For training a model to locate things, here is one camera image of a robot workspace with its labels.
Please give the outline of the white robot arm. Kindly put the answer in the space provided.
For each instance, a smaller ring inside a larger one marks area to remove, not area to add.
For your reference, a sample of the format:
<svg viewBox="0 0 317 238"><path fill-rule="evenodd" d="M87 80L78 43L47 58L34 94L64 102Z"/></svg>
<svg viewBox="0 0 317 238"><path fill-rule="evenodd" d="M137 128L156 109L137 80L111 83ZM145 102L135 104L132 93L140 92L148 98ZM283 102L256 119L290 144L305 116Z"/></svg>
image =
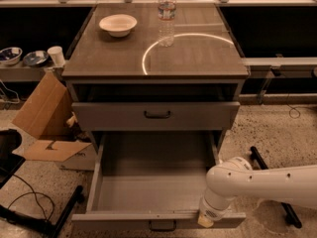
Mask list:
<svg viewBox="0 0 317 238"><path fill-rule="evenodd" d="M198 224L209 228L221 220L237 196L253 196L317 208L317 166L254 170L240 157L212 167L199 201Z"/></svg>

